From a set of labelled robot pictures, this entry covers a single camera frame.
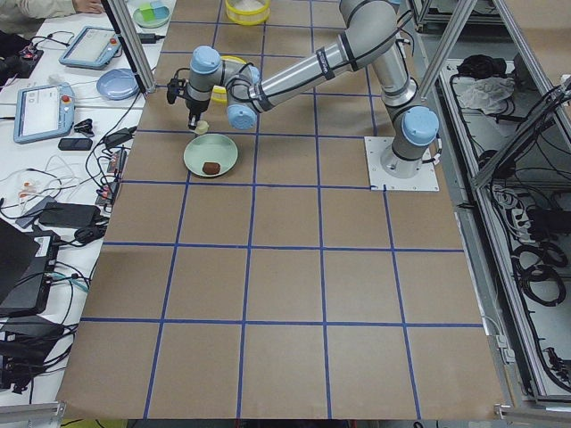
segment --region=screen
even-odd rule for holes
[[[24,93],[21,134],[32,136],[55,131],[60,122],[60,90],[46,87]]]
[[[41,246],[0,219],[0,302],[21,279]]]
[[[89,29],[73,46],[66,59],[81,62],[95,62],[115,37],[115,32],[108,29]]]

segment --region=metal base plate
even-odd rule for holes
[[[407,191],[407,192],[438,192],[438,180],[432,163],[422,165],[413,178],[397,178],[388,174],[381,166],[381,154],[386,147],[393,143],[392,137],[366,136],[368,181],[371,190]],[[426,151],[423,159],[430,159]]]

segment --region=white cloth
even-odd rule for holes
[[[500,113],[505,110],[507,100],[514,93],[513,78],[482,78],[475,81],[458,98],[460,107],[478,109],[484,114]]]
[[[44,18],[75,13],[71,0],[0,0],[0,30],[34,36]]]

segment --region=white desk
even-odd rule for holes
[[[128,8],[135,11],[137,6],[143,3],[144,0],[130,0]],[[171,10],[176,3],[176,0],[163,0]],[[39,36],[47,36],[55,31],[70,31],[78,34],[85,26],[96,26],[111,28],[112,25],[106,14],[93,15],[81,13],[71,15],[63,18],[52,18],[46,20],[40,30]],[[157,29],[141,29],[137,25],[137,31],[150,32],[159,35],[165,35],[167,32],[168,24]],[[61,33],[54,36],[55,39],[67,41],[70,35]],[[123,101],[111,101],[99,95],[95,87],[96,81],[107,71],[112,69],[128,69],[128,61],[125,54],[119,58],[113,58],[110,64],[103,70],[89,70],[65,67],[59,63],[59,58],[65,50],[65,46],[56,44],[51,41],[40,42],[39,47],[44,50],[44,56],[40,60],[37,67],[34,69],[30,78],[16,79],[13,84],[4,88],[0,92],[0,104],[14,104],[16,103],[18,91],[23,88],[48,85],[50,77],[66,81],[72,85],[73,91],[77,97],[77,106],[81,107],[97,107],[97,108],[128,108],[132,103],[132,98]],[[154,45],[143,45],[147,60],[151,68],[157,65],[159,55],[161,53],[162,41],[160,40]],[[141,109],[145,104],[145,99],[141,97],[135,108]]]
[[[13,105],[0,105],[0,116],[11,116],[13,115],[13,111]],[[88,118],[93,119],[95,132],[93,140],[96,143],[124,113],[125,110],[122,109],[79,108],[76,109],[76,120],[79,121]],[[140,116],[140,110],[130,111],[119,125],[119,128],[135,126],[138,123]],[[81,180],[87,179],[87,173],[85,171],[85,158],[87,152],[62,152],[57,148],[59,138],[38,141],[30,144],[16,144],[13,141],[12,132],[13,121],[0,121],[0,152],[3,154],[3,160],[0,168],[0,179],[3,179],[12,172],[20,169],[33,168],[43,170],[46,166],[47,160],[55,154],[60,156],[69,164],[77,177]],[[60,165],[62,165],[62,163],[57,159],[54,159],[51,163],[52,168]],[[96,170],[95,160],[90,161],[90,166],[90,170]],[[66,168],[52,170],[51,172],[59,177],[70,174]],[[46,184],[50,177],[34,173],[22,173],[20,176],[15,175],[9,180],[3,181],[0,183],[0,197],[4,197],[6,199],[4,205],[12,205],[18,201],[17,193],[21,189],[22,179],[33,179],[37,181],[38,185],[41,187]],[[90,181],[85,183],[76,193],[73,194],[70,202],[93,204],[96,197],[95,189],[96,186],[93,182]],[[66,202],[70,192],[71,190],[62,192],[62,194],[56,198],[57,201]],[[30,202],[28,208],[33,207],[34,203],[36,202]],[[21,214],[18,208],[8,209],[5,213],[10,216],[18,216]],[[6,219],[6,221],[13,224],[12,220]],[[74,229],[54,228],[52,230],[54,230],[64,240],[73,239]],[[102,240],[98,240],[90,243],[84,248],[61,247],[58,254],[58,261],[72,265],[87,276],[99,256],[101,245]],[[65,267],[58,266],[56,267],[56,270],[66,274],[71,273],[71,271]],[[66,325],[77,323],[79,321],[86,296],[87,295],[80,289],[74,289],[70,314],[65,320]],[[41,317],[56,323],[61,323],[63,314],[65,314],[68,308],[69,301],[70,286],[67,283],[62,283],[61,285],[52,287],[46,310],[40,314]],[[49,358],[60,355],[69,346],[70,341],[70,338],[58,341]],[[51,370],[59,368],[60,366],[64,367],[65,362]],[[55,395],[62,382],[62,377],[63,371],[46,376],[36,376],[34,379],[33,402],[45,403],[54,401]],[[11,391],[0,392],[0,406],[28,404],[28,402],[29,389],[22,395],[14,394]]]

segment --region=tablet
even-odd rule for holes
[[[119,47],[119,39],[113,29],[84,27],[60,57],[60,63],[68,67],[100,70],[111,61]]]
[[[68,84],[21,89],[16,103],[14,142],[25,144],[68,135],[73,126],[74,96]]]

